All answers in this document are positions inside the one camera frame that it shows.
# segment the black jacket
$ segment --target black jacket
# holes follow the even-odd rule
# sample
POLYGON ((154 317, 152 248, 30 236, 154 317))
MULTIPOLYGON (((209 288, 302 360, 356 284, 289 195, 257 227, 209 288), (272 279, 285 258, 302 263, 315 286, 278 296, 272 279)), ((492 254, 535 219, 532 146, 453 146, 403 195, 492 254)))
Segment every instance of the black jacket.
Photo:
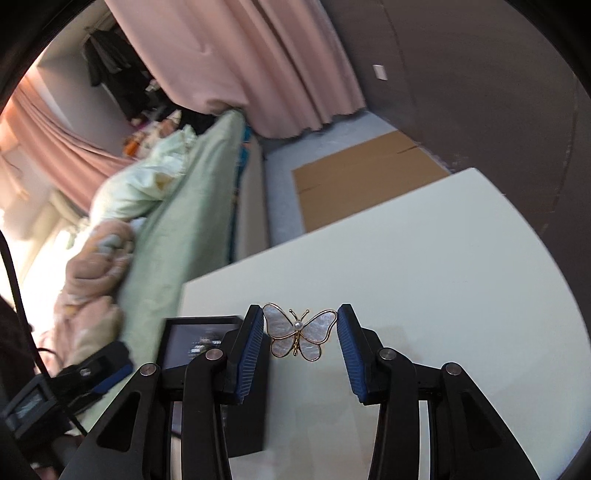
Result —
POLYGON ((105 84, 127 120, 135 118, 148 107, 150 100, 145 88, 150 83, 150 74, 133 47, 116 33, 97 30, 91 36, 84 44, 90 84, 93 87, 105 84), (109 71, 93 40, 102 47, 103 54, 109 55, 118 72, 109 71))

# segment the blue rubber pad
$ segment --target blue rubber pad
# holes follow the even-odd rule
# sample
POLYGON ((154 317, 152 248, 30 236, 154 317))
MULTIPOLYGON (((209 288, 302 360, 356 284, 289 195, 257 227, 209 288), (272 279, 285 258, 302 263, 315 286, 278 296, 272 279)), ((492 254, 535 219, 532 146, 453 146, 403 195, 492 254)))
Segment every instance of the blue rubber pad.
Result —
POLYGON ((262 309, 256 314, 252 328, 246 341, 246 346, 242 352, 240 363, 238 363, 238 379, 236 380, 235 394, 240 399, 240 403, 251 390, 252 377, 255 374, 256 360, 261 351, 261 342, 263 336, 263 315, 262 309))
POLYGON ((340 348, 343 351, 343 359, 347 367, 347 374, 349 375, 349 383, 351 390, 357 395, 357 398, 363 403, 368 396, 367 387, 365 385, 365 369, 361 360, 361 355, 353 333, 349 326, 349 319, 343 308, 339 308, 339 317, 336 322, 336 331, 339 337, 340 348))

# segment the cardboard box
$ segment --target cardboard box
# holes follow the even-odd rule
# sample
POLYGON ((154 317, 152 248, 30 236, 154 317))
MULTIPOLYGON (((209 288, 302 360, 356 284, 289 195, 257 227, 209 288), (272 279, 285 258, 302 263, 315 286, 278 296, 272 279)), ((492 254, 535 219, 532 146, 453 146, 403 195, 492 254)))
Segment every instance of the cardboard box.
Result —
POLYGON ((293 171, 307 232, 448 175, 400 131, 293 171))

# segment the light green bedsheet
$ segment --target light green bedsheet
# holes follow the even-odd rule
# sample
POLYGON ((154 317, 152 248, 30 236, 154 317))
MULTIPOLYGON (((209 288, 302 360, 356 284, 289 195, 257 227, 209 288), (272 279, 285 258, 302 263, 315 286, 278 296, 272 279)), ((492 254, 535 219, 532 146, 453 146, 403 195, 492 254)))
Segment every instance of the light green bedsheet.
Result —
MULTIPOLYGON (((156 359, 163 320, 177 314, 183 284, 228 264, 236 162, 245 121, 224 113, 190 151, 193 164, 174 193, 152 211, 138 235, 134 260, 118 294, 125 312, 120 340, 134 370, 156 359)), ((83 418, 91 428, 123 380, 83 418)))

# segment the black cable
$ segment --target black cable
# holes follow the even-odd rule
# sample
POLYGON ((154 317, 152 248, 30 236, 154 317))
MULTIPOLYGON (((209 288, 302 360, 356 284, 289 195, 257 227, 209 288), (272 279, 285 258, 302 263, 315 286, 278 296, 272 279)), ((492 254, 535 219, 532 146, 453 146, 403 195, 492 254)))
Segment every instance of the black cable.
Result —
MULTIPOLYGON (((22 303, 21 289, 18 286, 17 272, 14 270, 14 263, 12 262, 12 255, 10 254, 10 248, 8 246, 8 242, 6 240, 6 237, 4 237, 4 234, 2 233, 2 231, 0 231, 0 253, 2 254, 2 261, 4 262, 4 267, 6 268, 6 272, 8 274, 8 282, 10 283, 10 289, 12 290, 12 299, 13 299, 14 305, 16 307, 17 317, 18 317, 18 320, 21 324, 22 331, 24 332, 25 337, 27 338, 27 343, 29 346, 29 350, 31 351, 31 354, 33 356, 33 360, 34 360, 37 368, 41 372, 41 375, 43 375, 43 377, 45 377, 47 386, 49 387, 51 384, 51 375, 47 371, 47 368, 46 368, 45 364, 43 363, 43 360, 41 359, 41 355, 39 354, 39 351, 37 350, 37 345, 35 344, 35 340, 33 339, 33 336, 31 335, 31 328, 29 327, 29 322, 27 321, 27 315, 25 314, 25 307, 22 303)), ((61 401, 61 398, 59 398, 57 395, 55 395, 55 396, 56 396, 57 402, 59 403, 60 407, 62 408, 62 410, 64 411, 66 416, 70 419, 70 421, 74 424, 74 426, 78 429, 78 431, 82 435, 86 436, 87 431, 82 426, 82 424, 80 424, 80 422, 78 421, 76 416, 70 411, 70 409, 67 407, 67 405, 63 404, 63 402, 61 401)))

